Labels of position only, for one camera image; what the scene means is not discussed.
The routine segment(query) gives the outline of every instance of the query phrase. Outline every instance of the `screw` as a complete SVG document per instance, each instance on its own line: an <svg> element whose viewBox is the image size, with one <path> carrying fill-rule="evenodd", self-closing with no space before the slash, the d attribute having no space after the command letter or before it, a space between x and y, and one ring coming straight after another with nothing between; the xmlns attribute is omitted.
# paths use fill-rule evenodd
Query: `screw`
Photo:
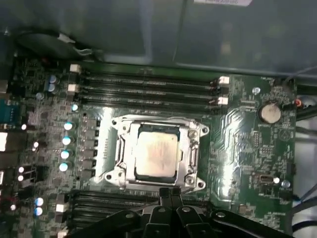
<svg viewBox="0 0 317 238"><path fill-rule="evenodd" d="M190 131L188 132L188 137L189 137L189 138L193 139L193 138L195 138L196 136L197 136L197 132L196 132L195 130L190 130Z"/></svg>
<svg viewBox="0 0 317 238"><path fill-rule="evenodd" d="M194 179L190 176L186 177L186 183L189 185L193 185L194 184Z"/></svg>
<svg viewBox="0 0 317 238"><path fill-rule="evenodd" d="M226 216L226 214L224 214L223 212L217 212L216 216L218 216L220 218L224 218Z"/></svg>
<svg viewBox="0 0 317 238"><path fill-rule="evenodd" d="M183 207L182 210L183 210L184 212L189 212L189 211L190 211L190 208L189 208L189 207Z"/></svg>
<svg viewBox="0 0 317 238"><path fill-rule="evenodd" d="M283 188L289 188L291 186L291 182L288 180L284 180L281 185Z"/></svg>
<svg viewBox="0 0 317 238"><path fill-rule="evenodd" d="M129 214L125 215L125 217L126 218L132 218L132 217L134 217L134 215L132 213L129 213Z"/></svg>
<svg viewBox="0 0 317 238"><path fill-rule="evenodd" d="M255 88L252 89L252 93L253 93L254 95L257 95L257 94L259 94L260 92L261 92L261 88L255 87Z"/></svg>
<svg viewBox="0 0 317 238"><path fill-rule="evenodd" d="M208 128L207 128L207 127L204 127L204 128L202 129L202 131L203 131L203 133L207 133L207 132L208 132Z"/></svg>

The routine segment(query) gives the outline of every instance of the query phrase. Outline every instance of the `motherboard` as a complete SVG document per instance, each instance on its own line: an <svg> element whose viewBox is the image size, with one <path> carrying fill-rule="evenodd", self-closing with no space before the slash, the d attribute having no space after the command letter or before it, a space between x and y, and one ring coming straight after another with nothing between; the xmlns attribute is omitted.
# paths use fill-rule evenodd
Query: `motherboard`
<svg viewBox="0 0 317 238"><path fill-rule="evenodd" d="M282 82L16 58L0 84L3 230L62 238L176 186L207 216L222 208L283 231L296 107Z"/></svg>

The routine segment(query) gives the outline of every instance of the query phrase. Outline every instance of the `cable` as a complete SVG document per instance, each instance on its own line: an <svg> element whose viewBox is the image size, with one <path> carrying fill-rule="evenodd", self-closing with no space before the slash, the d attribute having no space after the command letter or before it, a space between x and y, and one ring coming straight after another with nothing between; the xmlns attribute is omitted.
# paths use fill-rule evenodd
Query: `cable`
<svg viewBox="0 0 317 238"><path fill-rule="evenodd" d="M299 115L296 117L296 121L306 120L317 117L317 112L314 114L307 114L307 115Z"/></svg>
<svg viewBox="0 0 317 238"><path fill-rule="evenodd" d="M306 227L317 226L317 221L304 221L293 225L293 233Z"/></svg>
<svg viewBox="0 0 317 238"><path fill-rule="evenodd" d="M296 121L305 120L317 116L317 105L308 108L298 109L296 113Z"/></svg>
<svg viewBox="0 0 317 238"><path fill-rule="evenodd" d="M310 130L301 126L297 126L295 127L296 132L298 133L302 133L302 134L306 134L306 135L313 135L313 136L317 136L317 130Z"/></svg>
<svg viewBox="0 0 317 238"><path fill-rule="evenodd" d="M304 201L306 198L312 195L315 191L317 191L317 183L301 197L301 200Z"/></svg>
<svg viewBox="0 0 317 238"><path fill-rule="evenodd" d="M59 33L53 30L38 29L38 28L20 28L20 29L14 30L11 36L15 44L25 47L19 42L19 39L23 36L34 35L34 34L51 36L51 37L57 38L58 40L66 44L70 44L72 45L73 50L79 56L89 56L89 55L93 55L94 53L93 49L91 49L90 47L84 44L78 43L75 40L70 39L67 35L64 35L62 33Z"/></svg>
<svg viewBox="0 0 317 238"><path fill-rule="evenodd" d="M292 93L291 89L288 87L288 83L291 81L292 78L294 78L295 76L299 75L299 74L302 74L302 73L306 73L308 71L311 71L313 69L316 69L317 68L317 65L315 66L311 66L311 67L307 67L307 68L304 68L302 70L299 70L293 74L291 74L290 76L288 76L282 83L282 87L284 89L284 91L287 93L287 95L292 98L293 100L296 99L295 95Z"/></svg>
<svg viewBox="0 0 317 238"><path fill-rule="evenodd" d="M297 94L298 95L309 95L309 96L315 96L317 95L317 87L311 86L311 85L297 85Z"/></svg>
<svg viewBox="0 0 317 238"><path fill-rule="evenodd" d="M317 196L316 197L312 197L300 204L298 204L297 206L293 207L288 213L286 213L286 218L285 218L285 231L288 235L292 235L293 234L293 228L292 228L292 220L293 220L293 216L296 213L299 213L303 210L309 209L311 207L315 207L317 206Z"/></svg>

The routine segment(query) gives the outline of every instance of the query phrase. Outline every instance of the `label sticker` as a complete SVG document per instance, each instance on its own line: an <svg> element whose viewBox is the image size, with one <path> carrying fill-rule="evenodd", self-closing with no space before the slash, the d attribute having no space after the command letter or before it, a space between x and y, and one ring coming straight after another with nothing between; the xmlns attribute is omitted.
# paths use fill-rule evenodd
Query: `label sticker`
<svg viewBox="0 0 317 238"><path fill-rule="evenodd" d="M196 3L248 6L252 0L194 0Z"/></svg>

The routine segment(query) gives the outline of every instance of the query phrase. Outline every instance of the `green circuit board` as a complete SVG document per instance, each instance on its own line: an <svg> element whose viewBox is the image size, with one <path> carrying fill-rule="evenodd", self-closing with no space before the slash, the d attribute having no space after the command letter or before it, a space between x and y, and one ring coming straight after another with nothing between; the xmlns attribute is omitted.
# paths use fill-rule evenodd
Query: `green circuit board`
<svg viewBox="0 0 317 238"><path fill-rule="evenodd" d="M32 142L46 134L48 142L45 150L37 154L27 154L21 163L35 162L50 168L47 179L37 184L35 196L45 199L42 216L34 217L34 206L22 207L17 218L14 232L19 237L54 236L65 227L54 220L56 201L54 194L72 189L118 193L134 196L157 197L156 192L138 190L122 191L103 179L106 171L113 169L116 151L117 131L111 127L113 117L126 114L156 115L160 117L182 116L193 118L210 127L210 133L201 138L198 176L206 182L206 188L184 195L184 199L210 201L217 207L233 211L242 216L282 231L286 211L292 207L292 187L294 176L294 148L296 110L281 110L281 119L276 123L264 123L259 117L259 109L268 102L279 105L291 104L291 99L276 79L262 76L224 74L210 71L170 69L136 65L102 64L80 62L82 69L98 74L137 75L144 79L148 75L159 75L186 80L210 81L226 75L230 77L227 97L228 107L218 115L200 115L190 112L164 112L147 109L109 107L93 104L80 104L77 111L72 110L72 101L67 98L67 85L70 80L67 69L46 70L34 60L24 60L16 71L25 73L26 97L22 105L33 106L29 123L39 130L28 136ZM54 95L46 94L46 81L50 75L60 78L59 91ZM296 85L292 85L296 94ZM35 95L44 92L45 98L36 100ZM82 150L81 141L85 139L82 131L87 129L85 119L98 120L98 154L95 157L96 174L89 180L80 179L77 161ZM63 125L71 121L77 125L72 132L65 132ZM75 143L64 146L64 135L75 138ZM71 167L61 173L62 149L74 151L70 159ZM274 178L273 183L262 183L264 176Z"/></svg>

